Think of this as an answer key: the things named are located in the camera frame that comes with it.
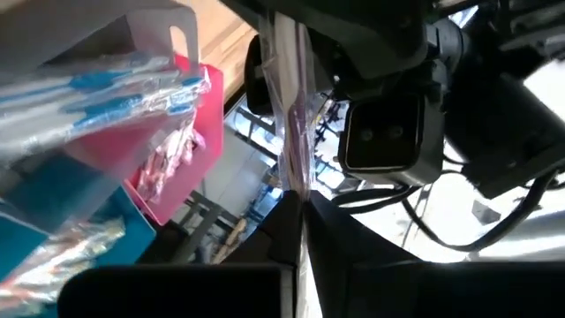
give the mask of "wooden surface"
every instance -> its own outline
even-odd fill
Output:
[[[255,31],[218,0],[178,0],[198,20],[200,61],[222,70],[225,98],[243,85],[245,55]]]

